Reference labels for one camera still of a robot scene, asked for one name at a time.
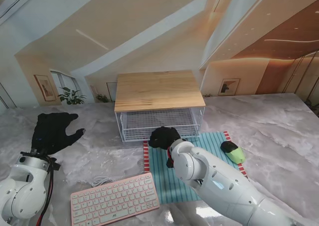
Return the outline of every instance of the pink keyboard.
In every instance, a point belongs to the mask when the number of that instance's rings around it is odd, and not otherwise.
[[[160,207],[151,173],[71,194],[73,226],[102,226]]]

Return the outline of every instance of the marble surface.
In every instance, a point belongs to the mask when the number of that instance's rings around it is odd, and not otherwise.
[[[227,130],[244,149],[251,182],[286,211],[319,223],[319,119],[294,94],[205,99],[202,132]],[[56,153],[62,167],[42,225],[69,226],[72,192],[90,188],[93,178],[143,173],[142,144],[122,144],[113,104],[7,110],[0,115],[0,180],[20,151],[29,151],[40,113],[79,114],[67,134],[86,128],[72,146]],[[35,225],[38,216],[29,225]],[[117,226],[237,226],[203,201],[161,205],[159,210],[119,221]]]

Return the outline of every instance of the wooden board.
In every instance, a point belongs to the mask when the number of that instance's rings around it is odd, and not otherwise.
[[[204,107],[192,71],[119,74],[115,112]]]

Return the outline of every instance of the white wire rack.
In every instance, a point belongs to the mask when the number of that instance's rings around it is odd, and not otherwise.
[[[158,127],[174,127],[181,137],[199,136],[204,108],[117,113],[122,140],[149,140]]]

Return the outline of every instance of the black glove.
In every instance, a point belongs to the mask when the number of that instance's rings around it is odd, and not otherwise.
[[[160,147],[163,150],[167,150],[178,139],[180,139],[180,135],[175,128],[162,126],[152,132],[149,145],[153,148]]]
[[[40,114],[34,129],[31,149],[36,149],[40,154],[51,155],[75,143],[83,136],[85,129],[79,129],[73,135],[66,135],[65,129],[76,118],[78,114]]]

